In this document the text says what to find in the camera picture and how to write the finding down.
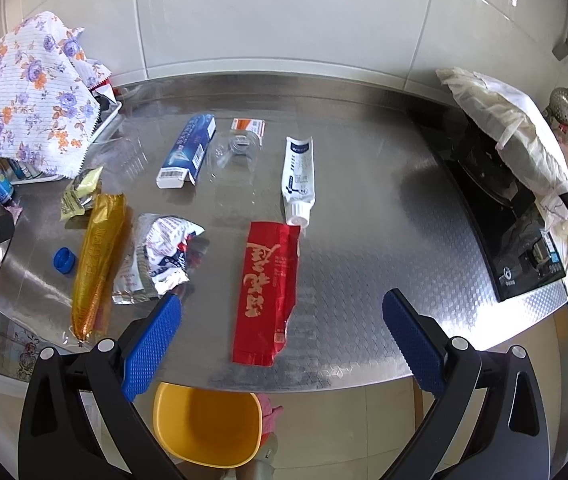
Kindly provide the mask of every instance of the blue bottle lid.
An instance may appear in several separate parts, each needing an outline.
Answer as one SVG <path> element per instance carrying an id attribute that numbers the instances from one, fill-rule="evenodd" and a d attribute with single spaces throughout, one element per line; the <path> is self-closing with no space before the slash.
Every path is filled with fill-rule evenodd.
<path id="1" fill-rule="evenodd" d="M 53 257 L 53 266 L 59 270 L 62 274 L 68 274 L 73 270 L 75 265 L 75 255 L 68 249 L 68 247 L 62 247 L 55 257 Z"/>

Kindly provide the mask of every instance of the red packet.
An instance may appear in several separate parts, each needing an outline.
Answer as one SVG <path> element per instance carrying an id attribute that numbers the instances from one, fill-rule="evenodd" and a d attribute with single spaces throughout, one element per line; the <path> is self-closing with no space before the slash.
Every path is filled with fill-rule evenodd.
<path id="1" fill-rule="evenodd" d="M 252 222 L 244 253 L 233 362 L 271 366 L 295 306 L 299 226 Z"/>

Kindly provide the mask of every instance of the backsplash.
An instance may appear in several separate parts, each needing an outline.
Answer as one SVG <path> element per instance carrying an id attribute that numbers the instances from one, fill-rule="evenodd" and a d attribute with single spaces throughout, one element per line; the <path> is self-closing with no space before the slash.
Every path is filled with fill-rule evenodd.
<path id="1" fill-rule="evenodd" d="M 114 84 L 201 72 L 337 76 L 452 102 L 434 70 L 461 66 L 539 107 L 568 85 L 568 0 L 21 0 L 85 27 Z"/>

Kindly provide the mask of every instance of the metal counter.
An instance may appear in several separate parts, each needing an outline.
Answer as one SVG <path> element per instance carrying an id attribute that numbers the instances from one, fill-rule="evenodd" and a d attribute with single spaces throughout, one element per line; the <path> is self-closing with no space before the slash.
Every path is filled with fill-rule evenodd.
<path id="1" fill-rule="evenodd" d="M 202 225 L 209 242 L 190 274 L 182 325 L 157 379 L 252 392 L 379 383 L 409 369 L 382 321 L 381 300 L 400 288 L 449 335 L 490 348 L 567 302 L 561 282 L 499 303 L 461 201 L 407 115 L 410 98 L 352 82 L 283 75 L 203 75 L 125 89 L 119 139 L 91 147 L 104 191 L 126 194 L 135 213 L 175 214 Z M 158 189 L 155 177 L 187 119 L 266 120 L 252 186 L 212 182 Z M 283 221 L 285 137 L 312 136 L 317 201 L 300 238 L 297 304 L 286 348 L 270 368 L 230 362 L 240 273 L 251 220 Z M 24 208 L 0 270 L 0 311 L 40 338 L 77 350 L 70 334 L 72 278 L 52 266 L 84 231 L 59 221 L 68 181 L 21 186 Z M 109 335 L 152 304 L 113 305 Z"/>

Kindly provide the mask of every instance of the yellow bucket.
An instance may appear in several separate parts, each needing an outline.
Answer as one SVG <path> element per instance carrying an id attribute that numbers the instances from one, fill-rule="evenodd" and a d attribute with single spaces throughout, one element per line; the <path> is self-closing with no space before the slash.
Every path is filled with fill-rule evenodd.
<path id="1" fill-rule="evenodd" d="M 160 383 L 153 428 L 161 446 L 183 460 L 234 468 L 260 447 L 262 408 L 255 394 Z"/>

